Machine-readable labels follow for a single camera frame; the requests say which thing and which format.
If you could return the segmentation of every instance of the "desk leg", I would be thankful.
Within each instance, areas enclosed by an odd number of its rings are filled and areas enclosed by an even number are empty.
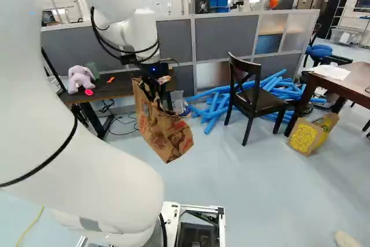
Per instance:
[[[334,103],[333,107],[331,108],[331,112],[338,114],[342,110],[346,101],[347,100],[345,98],[339,97],[337,101]]]
[[[301,100],[295,107],[294,114],[292,115],[291,120],[289,121],[288,126],[285,129],[284,135],[286,137],[290,135],[290,132],[293,129],[295,122],[298,119],[299,112],[302,110],[302,108],[306,104],[308,104],[308,102],[312,98],[313,93],[315,92],[315,89],[316,89],[316,82],[312,79],[311,76],[309,76],[306,89],[302,94]]]
[[[166,99],[167,99],[168,110],[173,111],[171,92],[166,91]]]
[[[92,127],[98,134],[99,139],[103,139],[106,132],[108,131],[108,128],[110,124],[112,123],[112,120],[114,119],[113,115],[109,115],[106,119],[104,125],[101,124],[99,121],[98,116],[95,114],[93,108],[91,107],[91,104],[89,102],[84,102],[80,104],[83,112],[86,114],[88,120],[90,121]]]

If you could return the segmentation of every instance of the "yellow cable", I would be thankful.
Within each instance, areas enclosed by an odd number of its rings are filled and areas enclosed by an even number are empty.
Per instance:
[[[39,215],[37,216],[37,218],[35,219],[35,221],[32,222],[31,225],[29,225],[29,227],[22,233],[21,237],[19,238],[18,242],[17,242],[17,245],[16,247],[19,247],[19,244],[21,243],[21,241],[23,240],[24,236],[26,235],[26,233],[29,232],[29,230],[32,228],[32,226],[34,224],[36,224],[36,222],[40,219],[41,215],[42,215],[42,212],[44,211],[44,208],[45,207],[42,207],[42,209],[40,210],[39,212]]]

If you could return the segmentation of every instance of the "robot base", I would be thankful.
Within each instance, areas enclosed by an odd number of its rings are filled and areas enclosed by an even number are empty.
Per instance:
[[[180,205],[176,202],[164,202],[162,216],[166,225],[167,247],[225,247],[225,209],[223,207]],[[181,221],[188,214],[207,225]],[[82,236],[76,247],[85,247],[88,238]],[[101,245],[88,244],[88,247]],[[163,234],[158,220],[151,238],[144,247],[163,247]]]

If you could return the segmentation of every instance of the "gray cubicle partition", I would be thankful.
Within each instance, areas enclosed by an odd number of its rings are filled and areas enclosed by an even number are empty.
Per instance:
[[[228,51],[260,63],[263,77],[284,68],[286,77],[293,76],[317,15],[318,10],[271,10],[161,18],[157,20],[161,58],[180,62],[172,66],[178,88],[185,95],[228,84]],[[60,75],[67,75],[71,66],[87,62],[95,62],[101,72],[137,70],[108,56],[91,26],[86,25],[64,25],[59,30],[43,27],[42,46]],[[271,45],[273,50],[259,49],[261,45]]]

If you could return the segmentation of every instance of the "orange object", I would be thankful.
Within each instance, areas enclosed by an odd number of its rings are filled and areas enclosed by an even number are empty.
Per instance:
[[[114,76],[112,76],[108,81],[107,83],[112,83],[116,78]]]
[[[278,4],[279,4],[279,0],[270,0],[270,8],[271,9],[277,7]]]

